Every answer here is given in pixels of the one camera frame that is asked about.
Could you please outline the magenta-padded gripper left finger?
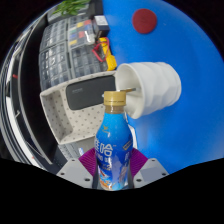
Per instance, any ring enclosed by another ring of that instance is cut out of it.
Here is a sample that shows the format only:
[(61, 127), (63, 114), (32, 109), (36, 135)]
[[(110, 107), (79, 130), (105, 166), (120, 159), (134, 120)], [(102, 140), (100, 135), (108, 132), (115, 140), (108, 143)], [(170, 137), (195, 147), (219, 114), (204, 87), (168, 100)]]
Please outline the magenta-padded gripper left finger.
[(80, 158), (69, 159), (57, 175), (83, 188), (96, 189), (98, 174), (95, 149), (90, 149)]

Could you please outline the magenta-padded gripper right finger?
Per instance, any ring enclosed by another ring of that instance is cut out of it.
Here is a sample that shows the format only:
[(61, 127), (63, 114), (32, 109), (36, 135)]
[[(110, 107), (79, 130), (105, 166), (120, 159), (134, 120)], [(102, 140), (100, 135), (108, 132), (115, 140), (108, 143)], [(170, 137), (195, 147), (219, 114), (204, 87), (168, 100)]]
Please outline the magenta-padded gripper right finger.
[(141, 188), (169, 173), (156, 158), (148, 159), (139, 150), (133, 149), (129, 163), (129, 187)]

